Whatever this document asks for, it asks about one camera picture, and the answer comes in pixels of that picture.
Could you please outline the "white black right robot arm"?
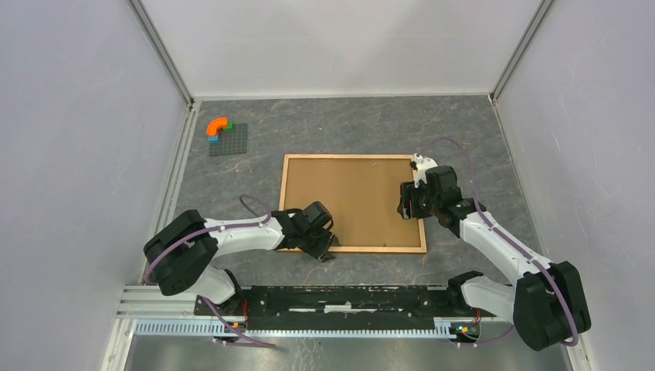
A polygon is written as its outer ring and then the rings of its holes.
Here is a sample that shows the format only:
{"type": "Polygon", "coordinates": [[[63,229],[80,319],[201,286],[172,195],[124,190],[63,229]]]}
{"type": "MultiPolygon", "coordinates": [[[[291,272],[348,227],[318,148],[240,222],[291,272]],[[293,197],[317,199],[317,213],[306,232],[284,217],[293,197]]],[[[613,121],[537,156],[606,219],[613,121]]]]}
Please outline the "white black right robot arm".
{"type": "Polygon", "coordinates": [[[534,351],[575,346],[592,327],[582,279],[568,261],[555,263],[503,228],[476,198],[465,198],[454,168],[418,156],[414,179],[400,185],[399,215],[435,217],[441,227],[480,251],[508,280],[469,271],[448,281],[446,306],[455,315],[487,311],[510,323],[534,351]]]}

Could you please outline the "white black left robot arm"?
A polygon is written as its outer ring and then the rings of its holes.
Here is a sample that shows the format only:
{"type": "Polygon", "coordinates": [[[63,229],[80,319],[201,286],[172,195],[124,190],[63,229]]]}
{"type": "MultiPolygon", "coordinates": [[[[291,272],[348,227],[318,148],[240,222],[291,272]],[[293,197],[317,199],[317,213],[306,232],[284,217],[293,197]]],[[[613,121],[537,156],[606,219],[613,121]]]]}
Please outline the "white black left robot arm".
{"type": "Polygon", "coordinates": [[[332,215],[318,201],[241,220],[208,219],[190,209],[144,245],[148,266],[143,279],[164,296],[195,294],[224,315],[233,315],[245,295],[230,270],[212,266],[215,259],[249,250],[298,249],[319,262],[329,261],[330,248],[338,245],[333,225],[332,215]]]}

